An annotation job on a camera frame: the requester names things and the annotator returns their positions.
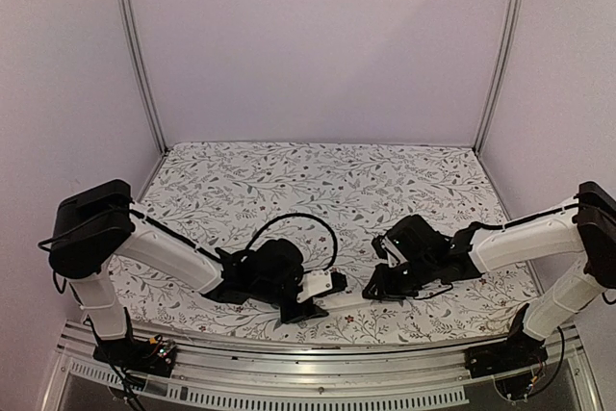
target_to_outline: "wire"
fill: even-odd
[[[105,217],[109,214],[112,214],[114,212],[119,212],[121,211],[120,209],[107,209],[103,212],[100,212],[90,218],[88,218],[87,220],[82,221],[81,223],[79,223],[77,226],[73,226],[71,229],[64,231],[63,233],[61,233],[58,236],[52,236],[51,238],[47,239],[47,240],[43,240],[40,243],[37,244],[38,248],[40,250],[44,250],[45,252],[51,252],[51,248],[50,247],[46,247],[48,244],[55,244],[58,241],[64,239],[65,237],[67,237],[68,235],[70,235],[71,233],[74,233],[77,230],[81,230],[84,226],[89,225],[90,223],[92,223],[95,220],[98,220],[101,217]]]
[[[546,364],[543,362],[543,360],[541,358],[538,358],[538,360],[539,360],[539,371],[537,371],[537,373],[535,374],[535,377],[537,379],[539,379],[542,376],[542,373],[544,369],[546,368]]]
[[[453,285],[451,283],[449,283],[449,287],[444,289],[443,291],[439,291],[438,293],[435,293],[433,295],[429,295],[427,297],[410,297],[411,300],[430,300],[431,298],[436,297],[437,295],[442,295],[444,293],[448,293],[449,291],[451,291],[453,289]]]
[[[474,222],[474,224],[479,226],[480,228],[483,228],[484,230],[493,230],[493,231],[503,230],[503,229],[511,228],[512,226],[523,225],[524,223],[529,223],[530,221],[537,220],[538,218],[541,218],[541,217],[550,216],[558,212],[567,211],[569,209],[575,209],[576,207],[580,207],[580,205],[577,203],[567,204],[566,206],[559,207],[557,209],[550,209],[548,211],[539,212],[537,214],[533,214],[532,216],[518,218],[516,220],[503,223],[501,225],[488,225],[488,224],[481,223],[478,221]]]
[[[603,302],[605,302],[607,305],[616,305],[616,298],[610,300],[607,298],[607,295],[605,295],[605,293],[601,294],[601,297],[603,298]]]
[[[62,282],[62,287],[60,287],[60,285],[58,284],[58,274],[54,271],[53,280],[54,280],[54,286],[56,287],[56,291],[58,291],[58,293],[60,294],[64,294],[64,291],[66,291],[66,278],[64,278]]]
[[[81,298],[79,298],[79,296],[77,295],[77,291],[75,291],[75,288],[73,288],[72,285],[69,285],[68,287],[70,288],[70,291],[73,293],[73,298],[77,302],[77,305],[83,305],[83,303],[81,302]]]
[[[560,369],[562,368],[563,361],[565,360],[565,334],[562,332],[560,326],[558,326],[556,329],[558,329],[558,334],[560,334],[560,359],[558,360],[558,365],[556,365],[556,370],[554,371],[554,374],[552,374],[552,377],[550,377],[550,380],[548,380],[548,382],[546,382],[546,384],[541,389],[529,394],[529,398],[536,397],[537,395],[545,392],[546,389],[550,387],[555,381],[556,377],[558,376],[558,373],[560,372]]]
[[[267,222],[254,234],[250,242],[246,245],[245,251],[250,250],[250,248],[257,242],[257,240],[261,238],[261,235],[263,235],[266,232],[266,230],[268,230],[268,228],[270,228],[275,223],[281,220],[285,220],[287,218],[308,218],[310,220],[314,220],[315,222],[317,222],[318,224],[320,224],[323,228],[327,230],[327,232],[331,236],[333,250],[332,250],[332,255],[329,260],[329,263],[325,266],[323,270],[328,270],[332,268],[334,266],[334,263],[336,262],[336,258],[338,257],[338,239],[336,238],[336,233],[334,232],[332,227],[329,226],[327,222],[325,222],[322,218],[313,216],[312,214],[304,214],[302,212],[292,212],[290,214],[278,216],[276,218],[273,218],[269,222]]]
[[[109,358],[107,358],[107,363],[109,363],[109,366],[111,366],[112,370],[114,370],[115,372],[115,375],[119,377],[119,380],[122,383],[122,389],[124,390],[124,394],[126,394],[127,396],[124,402],[128,404],[133,411],[146,411],[143,405],[141,404],[139,398],[137,397],[137,394],[135,394],[135,391],[133,390],[133,385],[137,385],[135,383],[135,379],[131,376],[131,379],[129,381],[127,377],[130,374],[126,374],[126,372],[125,372],[126,375],[122,377],[122,375],[119,373],[117,368],[109,362]]]

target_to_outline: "leaf pattern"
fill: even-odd
[[[499,222],[502,210],[470,149],[274,142],[180,143],[143,200],[147,213],[203,245],[243,248],[266,221],[289,212],[325,219],[336,231],[336,268],[346,294],[325,319],[281,324],[275,308],[207,300],[183,283],[116,257],[110,270],[120,301],[140,321],[180,329],[291,343],[400,344],[506,332],[517,308],[537,296],[526,265],[459,282],[430,300],[361,298],[378,263],[371,239],[409,214],[452,234],[472,220]],[[323,266],[331,243],[303,218],[285,220],[263,239],[286,237],[307,269]]]

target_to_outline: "white wall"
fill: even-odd
[[[134,0],[178,141],[470,145],[506,0]]]
[[[156,153],[116,0],[0,0],[0,408],[32,411],[70,295],[36,248],[58,203]]]
[[[514,216],[595,180],[616,188],[616,0],[524,0],[484,160]],[[550,285],[568,258],[538,263]],[[606,409],[616,409],[616,311],[577,317]]]

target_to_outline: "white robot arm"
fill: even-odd
[[[596,183],[548,211],[503,225],[474,222],[447,237],[420,216],[403,218],[372,241],[380,264],[365,298],[417,295],[425,284],[478,278],[510,264],[577,253],[576,263],[543,295],[522,307],[507,341],[467,351],[472,376],[505,372],[547,358],[544,341],[607,289],[616,288],[616,201]]]
[[[170,342],[133,338],[130,318],[116,297],[108,266],[114,255],[127,257],[173,276],[197,293],[221,303],[243,304],[253,298],[280,308],[284,323],[327,316],[313,297],[347,287],[346,277],[328,268],[305,271],[299,249],[287,240],[252,245],[275,222],[292,217],[313,219],[333,240],[336,236],[320,218],[306,214],[280,216],[259,230],[246,249],[215,255],[148,217],[133,202],[130,186],[114,180],[63,201],[54,236],[39,243],[49,252],[49,264],[63,276],[81,308],[90,317],[98,348],[94,357],[121,368],[169,376],[175,348]]]

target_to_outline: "enclosure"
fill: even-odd
[[[372,238],[410,214],[452,235],[584,181],[613,188],[614,0],[0,0],[0,15],[1,409],[125,409],[36,249],[63,199],[115,178],[210,248],[318,216],[348,279],[327,318],[286,324],[277,307],[213,302],[115,257],[136,333],[180,346],[171,379],[143,390],[148,410],[510,409],[463,351],[503,338],[573,257],[377,302],[361,295]],[[311,269],[331,253],[302,218],[269,236]],[[609,309],[594,301],[563,325],[562,371],[520,407],[612,409]],[[547,348],[550,373],[558,334]]]

